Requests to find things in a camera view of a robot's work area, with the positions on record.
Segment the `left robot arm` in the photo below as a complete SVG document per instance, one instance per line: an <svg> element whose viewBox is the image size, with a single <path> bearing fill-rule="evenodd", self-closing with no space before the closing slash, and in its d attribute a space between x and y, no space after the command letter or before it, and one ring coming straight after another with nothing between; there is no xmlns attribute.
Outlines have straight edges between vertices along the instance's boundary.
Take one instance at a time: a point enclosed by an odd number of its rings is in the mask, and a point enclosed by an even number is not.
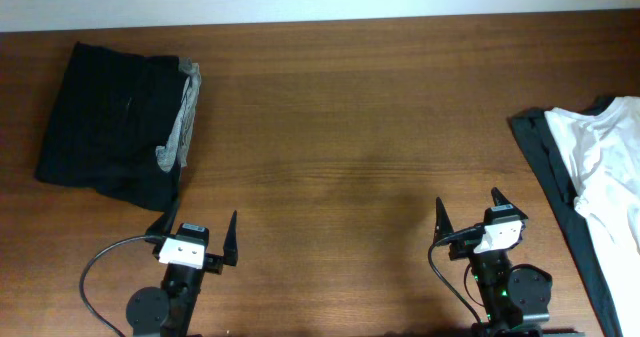
<svg viewBox="0 0 640 337"><path fill-rule="evenodd" d="M223 253L207 251L209 230L182 223L172 231L179 207L174 202L147 229L145 241L154 245L153 255L166 266L158 287L135 292L126 307L126 319L135 336L186 336L206 274L219 275L238 263L237 215L233 214L223 244Z"/></svg>

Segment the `white t-shirt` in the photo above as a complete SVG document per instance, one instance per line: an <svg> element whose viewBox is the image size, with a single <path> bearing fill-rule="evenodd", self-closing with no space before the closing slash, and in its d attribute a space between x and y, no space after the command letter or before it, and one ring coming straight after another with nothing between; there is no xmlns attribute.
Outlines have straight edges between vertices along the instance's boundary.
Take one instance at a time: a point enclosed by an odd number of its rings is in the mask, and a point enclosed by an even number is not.
<svg viewBox="0 0 640 337"><path fill-rule="evenodd" d="M576 190L624 336L639 334L639 99L617 97L598 115L544 113Z"/></svg>

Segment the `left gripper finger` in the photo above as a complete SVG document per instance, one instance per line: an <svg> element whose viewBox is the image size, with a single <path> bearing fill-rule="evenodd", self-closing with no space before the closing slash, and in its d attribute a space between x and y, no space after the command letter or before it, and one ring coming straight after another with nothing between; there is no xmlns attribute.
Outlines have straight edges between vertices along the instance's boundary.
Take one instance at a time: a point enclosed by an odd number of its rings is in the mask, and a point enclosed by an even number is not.
<svg viewBox="0 0 640 337"><path fill-rule="evenodd" d="M161 243L164 238L170 236L179 206L179 199L174 199L166 211L147 228L147 243Z"/></svg>
<svg viewBox="0 0 640 337"><path fill-rule="evenodd" d="M229 227L223 244L223 263L227 266L236 266L238 263L239 252L236 230L237 211L234 211L231 216Z"/></svg>

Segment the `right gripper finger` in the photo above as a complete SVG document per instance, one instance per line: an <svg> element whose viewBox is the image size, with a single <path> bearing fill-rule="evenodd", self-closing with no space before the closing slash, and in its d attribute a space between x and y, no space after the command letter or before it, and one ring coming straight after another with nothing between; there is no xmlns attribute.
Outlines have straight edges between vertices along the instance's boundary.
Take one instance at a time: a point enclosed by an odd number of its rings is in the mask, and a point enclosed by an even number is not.
<svg viewBox="0 0 640 337"><path fill-rule="evenodd" d="M493 211L505 212L508 213L509 216L518 216L520 220L528 219L528 216L515 204L509 201L497 187L493 187L491 189L491 197L494 202L494 207L492 208Z"/></svg>
<svg viewBox="0 0 640 337"><path fill-rule="evenodd" d="M433 243L436 244L453 233L454 229L448 217L444 203L440 197L437 197Z"/></svg>

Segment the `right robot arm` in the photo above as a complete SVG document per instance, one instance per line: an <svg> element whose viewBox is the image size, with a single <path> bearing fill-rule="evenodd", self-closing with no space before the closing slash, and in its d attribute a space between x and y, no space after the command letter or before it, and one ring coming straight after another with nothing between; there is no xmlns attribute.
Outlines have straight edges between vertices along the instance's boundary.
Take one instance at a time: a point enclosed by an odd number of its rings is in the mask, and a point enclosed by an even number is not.
<svg viewBox="0 0 640 337"><path fill-rule="evenodd" d="M483 221L456 231L444 202L436 199L434 238L428 250L429 265L436 276L471 312L473 336L541 336L541 325L550 319L552 277L531 264L514 265L508 252L521 241L528 216L512 204L498 188L491 190L494 205ZM433 261L433 251L449 249L452 261L466 259L465 273L478 287L486 318L442 275Z"/></svg>

